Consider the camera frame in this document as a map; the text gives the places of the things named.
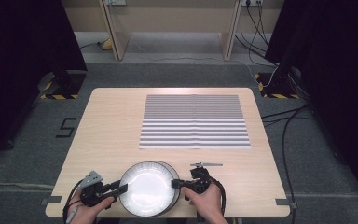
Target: black stand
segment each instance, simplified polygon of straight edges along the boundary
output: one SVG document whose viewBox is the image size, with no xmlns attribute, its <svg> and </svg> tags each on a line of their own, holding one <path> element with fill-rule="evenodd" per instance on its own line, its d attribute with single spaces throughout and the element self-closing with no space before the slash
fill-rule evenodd
<svg viewBox="0 0 358 224">
<path fill-rule="evenodd" d="M 290 42 L 284 52 L 278 68 L 275 70 L 272 80 L 271 73 L 259 74 L 259 78 L 263 83 L 263 90 L 266 95 L 273 94 L 293 94 L 290 84 L 289 74 L 292 73 L 292 66 L 296 62 L 298 55 L 303 47 L 308 43 L 316 24 L 320 19 L 320 11 L 324 4 L 313 1 L 308 2 L 304 13 L 299 18 L 298 25 L 293 32 Z"/>
<path fill-rule="evenodd" d="M 42 94 L 42 99 L 75 99 L 78 96 L 80 88 L 86 74 L 68 74 L 66 71 L 61 71 L 61 75 L 51 79 Z"/>
<path fill-rule="evenodd" d="M 272 73 L 259 73 L 256 75 L 255 79 L 259 83 L 259 89 L 262 96 L 284 99 L 298 98 L 289 78 L 285 78 L 282 82 L 276 83 L 271 80 L 271 76 Z"/>
</svg>

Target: wire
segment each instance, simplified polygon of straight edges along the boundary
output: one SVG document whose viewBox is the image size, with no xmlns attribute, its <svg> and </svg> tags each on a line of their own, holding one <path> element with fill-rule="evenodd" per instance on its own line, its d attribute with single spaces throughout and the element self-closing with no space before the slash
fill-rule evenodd
<svg viewBox="0 0 358 224">
<path fill-rule="evenodd" d="M 91 45 L 98 45 L 101 49 L 103 49 L 103 48 L 101 47 L 101 44 L 103 44 L 104 42 L 106 42 L 106 41 L 108 41 L 108 40 L 109 40 L 109 38 L 105 39 L 103 42 L 98 41 L 97 43 L 90 43 L 90 44 L 84 45 L 84 46 L 82 46 L 82 47 L 80 47 L 80 48 L 83 49 L 83 48 L 88 47 L 88 46 L 91 46 Z"/>
<path fill-rule="evenodd" d="M 245 38 L 245 36 L 243 36 L 243 33 L 241 33 L 241 36 L 242 36 L 242 38 L 246 41 L 246 43 L 249 44 L 249 46 L 251 46 L 251 47 L 253 47 L 253 48 L 255 48 L 255 49 L 259 49 L 259 50 L 263 51 L 264 53 L 266 52 L 266 50 L 261 49 L 261 48 L 259 48 L 258 46 L 255 46 L 255 45 L 253 45 L 251 42 L 249 42 L 249 41 Z"/>
<path fill-rule="evenodd" d="M 260 31 L 258 30 L 258 26 L 255 25 L 255 20 L 253 19 L 253 16 L 252 16 L 251 12 L 249 11 L 249 8 L 247 7 L 246 10 L 248 11 L 249 17 L 251 18 L 252 23 L 253 23 L 254 26 L 255 26 L 255 33 L 256 33 L 256 34 L 259 34 L 260 37 L 261 37 L 261 38 L 264 40 L 264 42 L 266 43 L 266 45 L 268 45 L 269 42 L 267 41 L 267 39 L 264 38 L 264 36 L 262 36 L 262 35 L 260 34 Z"/>
<path fill-rule="evenodd" d="M 249 49 L 252 49 L 252 45 L 253 45 L 253 43 L 255 42 L 255 37 L 256 37 L 256 35 L 257 35 L 257 33 L 255 33 L 255 35 L 254 35 L 254 37 L 253 37 L 253 39 L 252 39 L 252 42 L 251 42 L 251 45 L 249 46 Z M 252 63 L 256 63 L 255 61 L 253 61 L 253 59 L 252 59 L 252 56 L 251 56 L 251 51 L 250 50 L 248 50 L 248 55 L 249 55 L 249 59 L 251 60 L 251 62 Z"/>
<path fill-rule="evenodd" d="M 274 75 L 275 75 L 275 72 L 277 71 L 277 69 L 278 69 L 278 67 L 276 67 L 276 68 L 274 69 L 274 71 L 272 72 L 271 77 L 269 78 L 269 81 L 268 81 L 267 85 L 263 86 L 263 85 L 261 85 L 261 83 L 260 83 L 260 85 L 261 85 L 262 87 L 268 87 L 268 86 L 271 84 L 272 79 L 274 78 Z"/>
<path fill-rule="evenodd" d="M 209 180 L 209 182 L 214 182 L 215 185 L 220 189 L 220 193 L 222 195 L 222 214 L 225 214 L 225 210 L 226 210 L 226 191 L 225 191 L 225 187 L 223 187 L 222 183 L 220 183 L 218 180 L 216 180 L 215 178 L 211 177 L 210 175 L 206 175 L 202 172 L 197 172 L 198 175 L 203 175 L 204 177 L 207 177 Z"/>
<path fill-rule="evenodd" d="M 263 120 L 263 122 L 269 122 L 269 124 L 264 125 L 264 127 L 267 128 L 268 126 L 275 124 L 275 123 L 277 123 L 281 120 L 284 120 L 284 119 L 290 119 L 290 117 L 275 119 L 275 120 Z M 313 118 L 295 117 L 295 119 L 313 119 Z"/>
<path fill-rule="evenodd" d="M 68 210 L 69 210 L 69 202 L 71 202 L 72 196 L 74 195 L 75 190 L 77 189 L 78 185 L 83 181 L 83 179 L 79 180 L 77 184 L 72 188 L 71 193 L 66 200 L 65 206 L 62 209 L 62 219 L 63 223 L 66 223 L 66 219 L 68 218 Z"/>
<path fill-rule="evenodd" d="M 258 7 L 259 21 L 260 21 L 260 24 L 261 24 L 261 31 L 263 32 L 264 39 L 266 40 L 266 44 L 268 46 L 269 42 L 267 41 L 266 33 L 264 33 L 263 21 L 261 20 L 261 15 L 263 14 L 263 7 L 261 6 L 261 3 L 259 1 L 256 1 L 256 2 L 257 2 L 257 7 Z"/>
<path fill-rule="evenodd" d="M 265 115 L 263 117 L 261 117 L 261 119 L 266 119 L 266 118 L 270 118 L 270 117 L 274 117 L 274 116 L 278 116 L 278 115 L 282 115 L 282 114 L 287 114 L 287 113 L 290 113 L 290 112 L 294 112 L 294 111 L 297 111 L 299 109 L 301 109 L 303 106 L 299 107 L 299 108 L 296 108 L 296 109 L 290 109 L 290 110 L 285 110 L 283 112 L 278 112 L 278 113 L 275 113 L 275 114 L 270 114 L 270 115 Z"/>
<path fill-rule="evenodd" d="M 287 177 L 287 183 L 289 185 L 289 190 L 290 190 L 290 195 L 291 195 L 291 199 L 292 199 L 292 203 L 296 202 L 295 199 L 295 194 L 293 191 L 293 186 L 292 186 L 292 181 L 290 180 L 290 175 L 289 175 L 289 170 L 287 169 L 287 162 L 286 162 L 286 152 L 285 152 L 285 148 L 284 148 L 284 137 L 286 136 L 286 131 L 287 131 L 287 127 L 289 126 L 290 121 L 298 114 L 300 113 L 303 109 L 309 107 L 308 105 L 303 105 L 301 106 L 290 118 L 289 120 L 286 121 L 286 124 L 284 125 L 283 128 L 283 134 L 282 134 L 282 158 L 283 158 L 283 166 L 284 166 L 284 171 L 286 173 L 286 177 Z M 295 223 L 296 220 L 296 209 L 292 209 L 292 224 Z"/>
<path fill-rule="evenodd" d="M 240 61 L 236 61 L 236 60 L 221 60 L 221 59 L 216 59 L 216 58 L 191 58 L 191 57 L 181 57 L 181 58 L 159 58 L 159 59 L 152 59 L 152 61 L 148 62 L 148 63 L 153 63 L 153 62 L 158 62 L 158 61 L 164 61 L 164 60 L 216 60 L 219 62 L 223 62 L 223 63 L 240 63 L 246 66 L 246 68 L 249 70 L 250 72 L 250 76 L 251 78 L 255 81 L 255 83 L 258 85 L 257 80 L 255 79 L 255 77 L 253 76 L 253 72 L 252 72 L 252 68 L 243 62 Z"/>
<path fill-rule="evenodd" d="M 260 54 L 259 52 L 255 51 L 254 49 L 249 48 L 249 47 L 247 47 L 245 44 L 243 44 L 242 41 L 240 41 L 240 39 L 238 38 L 237 35 L 235 35 L 235 38 L 243 45 L 244 48 L 246 48 L 246 49 L 248 49 L 249 51 L 255 53 L 256 55 L 258 55 L 258 56 L 261 57 L 262 59 L 266 60 L 267 62 L 272 63 L 272 62 L 270 62 L 268 59 L 264 58 L 264 55 Z M 252 58 L 250 57 L 250 52 L 249 52 L 249 58 L 250 58 L 250 60 L 252 61 L 252 63 L 255 63 L 255 62 L 252 60 Z M 278 65 L 277 65 L 276 63 L 272 63 L 273 65 L 262 64 L 262 63 L 255 63 L 255 64 L 263 65 L 263 66 L 267 66 L 267 67 L 273 67 L 273 68 L 278 67 Z"/>
<path fill-rule="evenodd" d="M 309 99 L 310 96 L 308 95 L 308 93 L 307 93 L 306 91 L 304 91 L 304 90 L 300 87 L 300 85 L 298 85 L 298 84 L 295 82 L 295 80 L 294 80 L 294 79 L 292 78 L 292 76 L 291 76 L 291 73 L 289 73 L 288 77 L 289 77 L 290 80 L 291 80 L 290 86 L 292 87 L 293 91 L 294 91 L 298 96 L 300 96 L 301 98 Z M 298 93 L 298 90 L 300 90 L 302 93 L 306 94 L 306 97 L 304 97 L 303 94 L 299 94 L 299 93 Z"/>
</svg>

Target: hand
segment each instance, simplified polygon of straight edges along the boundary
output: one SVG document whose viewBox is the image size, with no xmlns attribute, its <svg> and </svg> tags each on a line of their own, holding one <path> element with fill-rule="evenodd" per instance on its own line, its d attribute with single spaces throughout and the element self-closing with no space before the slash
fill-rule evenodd
<svg viewBox="0 0 358 224">
<path fill-rule="evenodd" d="M 94 223 L 95 218 L 97 215 L 103 211 L 107 206 L 112 204 L 114 198 L 109 197 L 101 201 L 100 203 L 92 206 L 92 207 L 86 207 L 84 204 L 80 201 L 80 194 L 81 189 L 77 189 L 74 197 L 71 199 L 69 204 L 72 204 L 68 209 L 68 216 L 70 216 L 71 212 L 78 206 L 77 212 L 74 216 L 74 218 L 71 221 L 71 224 L 92 224 Z"/>
<path fill-rule="evenodd" d="M 195 205 L 200 215 L 209 223 L 227 223 L 221 210 L 220 189 L 214 183 L 211 183 L 203 194 L 198 194 L 186 187 L 182 187 L 181 191 L 190 199 L 190 204 Z"/>
</svg>

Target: yellow and black tape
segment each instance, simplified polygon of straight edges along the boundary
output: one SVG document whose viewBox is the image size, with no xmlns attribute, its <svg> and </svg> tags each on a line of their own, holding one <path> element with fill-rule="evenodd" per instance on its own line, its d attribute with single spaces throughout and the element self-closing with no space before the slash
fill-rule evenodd
<svg viewBox="0 0 358 224">
<path fill-rule="evenodd" d="M 51 100 L 73 100 L 77 98 L 77 95 L 54 95 L 54 94 L 43 94 L 41 99 Z"/>
<path fill-rule="evenodd" d="M 258 89 L 260 90 L 261 96 L 266 98 L 278 98 L 278 99 L 298 99 L 298 95 L 295 93 L 281 93 L 281 92 L 269 92 L 265 91 L 263 83 L 260 80 L 260 75 L 255 75 L 255 80 L 258 82 Z"/>
<path fill-rule="evenodd" d="M 76 99 L 85 75 L 69 75 L 72 79 L 70 87 L 62 87 L 53 76 L 50 82 L 46 85 L 46 88 L 40 98 L 52 100 Z"/>
</svg>

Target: striped pattern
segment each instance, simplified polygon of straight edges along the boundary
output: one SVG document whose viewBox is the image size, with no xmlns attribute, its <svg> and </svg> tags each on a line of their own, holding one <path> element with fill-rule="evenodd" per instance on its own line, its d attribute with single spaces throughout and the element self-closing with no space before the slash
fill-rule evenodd
<svg viewBox="0 0 358 224">
<path fill-rule="evenodd" d="M 238 95 L 147 95 L 140 148 L 250 147 Z"/>
</svg>

